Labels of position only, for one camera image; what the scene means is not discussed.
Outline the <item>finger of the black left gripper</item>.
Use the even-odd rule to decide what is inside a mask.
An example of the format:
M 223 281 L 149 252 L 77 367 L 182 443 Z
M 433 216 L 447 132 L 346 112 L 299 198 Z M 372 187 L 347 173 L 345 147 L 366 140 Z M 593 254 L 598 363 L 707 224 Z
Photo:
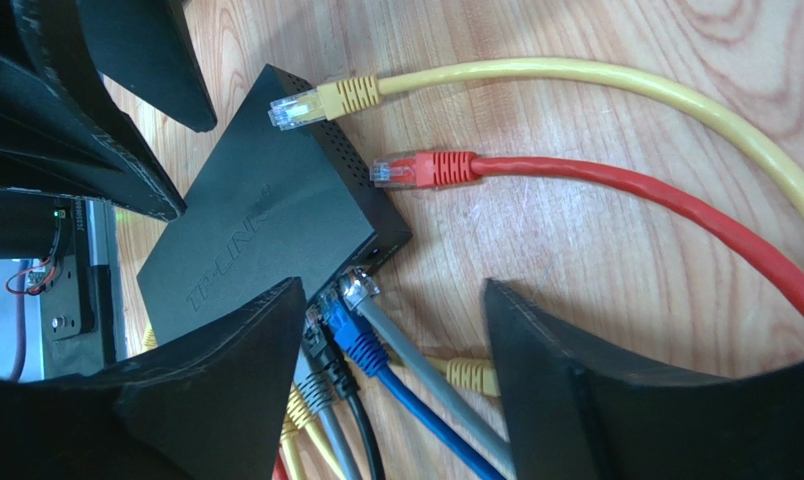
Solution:
M 77 7 L 99 73 L 195 132 L 215 128 L 182 1 L 81 0 Z
M 160 221 L 186 203 L 89 54 L 74 1 L 0 1 L 0 190 Z

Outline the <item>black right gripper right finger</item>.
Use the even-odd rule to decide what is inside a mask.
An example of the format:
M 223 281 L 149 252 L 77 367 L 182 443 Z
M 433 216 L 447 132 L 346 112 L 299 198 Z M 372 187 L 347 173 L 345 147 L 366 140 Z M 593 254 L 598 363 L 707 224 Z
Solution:
M 520 479 L 804 479 L 804 361 L 739 379 L 665 364 L 489 279 L 483 307 Z

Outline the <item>black network switch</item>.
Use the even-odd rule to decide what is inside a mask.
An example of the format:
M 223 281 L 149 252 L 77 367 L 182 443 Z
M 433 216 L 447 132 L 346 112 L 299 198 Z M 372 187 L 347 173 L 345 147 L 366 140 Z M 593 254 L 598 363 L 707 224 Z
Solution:
M 309 83 L 263 68 L 168 223 L 137 282 L 155 338 L 175 340 L 287 277 L 313 300 L 344 272 L 376 272 L 412 230 L 340 126 L 282 131 L 275 100 Z

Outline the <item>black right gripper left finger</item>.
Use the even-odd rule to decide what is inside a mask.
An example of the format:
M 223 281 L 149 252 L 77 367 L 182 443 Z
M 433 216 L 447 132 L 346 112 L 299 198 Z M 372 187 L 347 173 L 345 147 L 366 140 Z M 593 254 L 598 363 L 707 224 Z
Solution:
M 93 375 L 0 380 L 0 479 L 268 479 L 306 310 L 284 279 Z

